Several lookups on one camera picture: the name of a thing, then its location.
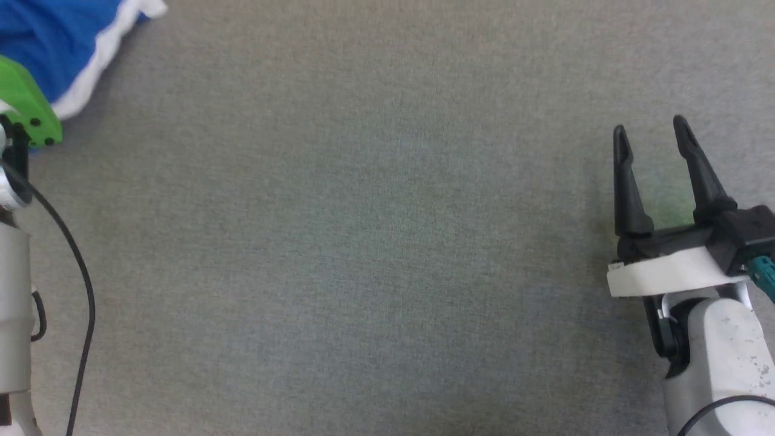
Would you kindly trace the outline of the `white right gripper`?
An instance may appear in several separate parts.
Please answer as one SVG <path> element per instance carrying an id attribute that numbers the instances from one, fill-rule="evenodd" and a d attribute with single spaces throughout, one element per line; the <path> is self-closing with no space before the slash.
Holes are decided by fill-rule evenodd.
<path id="1" fill-rule="evenodd" d="M 687 164 L 694 193 L 694 222 L 707 225 L 718 215 L 738 208 L 726 193 L 685 117 L 673 117 L 676 146 Z M 614 298 L 659 296 L 746 282 L 745 273 L 728 276 L 715 262 L 706 243 L 711 228 L 695 225 L 654 231 L 643 209 L 625 131 L 613 131 L 615 234 L 618 258 L 608 266 L 608 288 Z"/>

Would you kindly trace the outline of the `blue garment with white trim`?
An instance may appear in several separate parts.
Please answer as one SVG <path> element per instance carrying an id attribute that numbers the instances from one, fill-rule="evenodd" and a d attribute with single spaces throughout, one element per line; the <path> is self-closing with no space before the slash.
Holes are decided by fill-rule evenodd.
<path id="1" fill-rule="evenodd" d="M 165 0 L 0 0 L 0 56 L 21 64 L 66 121 L 88 105 L 125 37 Z"/>

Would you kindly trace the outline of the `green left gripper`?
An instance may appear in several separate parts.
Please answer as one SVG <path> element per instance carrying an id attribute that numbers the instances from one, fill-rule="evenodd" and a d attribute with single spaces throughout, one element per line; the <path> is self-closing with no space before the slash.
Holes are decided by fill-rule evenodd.
<path id="1" fill-rule="evenodd" d="M 0 110 L 13 124 L 21 124 L 31 147 L 49 147 L 62 141 L 60 119 L 22 64 L 0 55 Z"/>

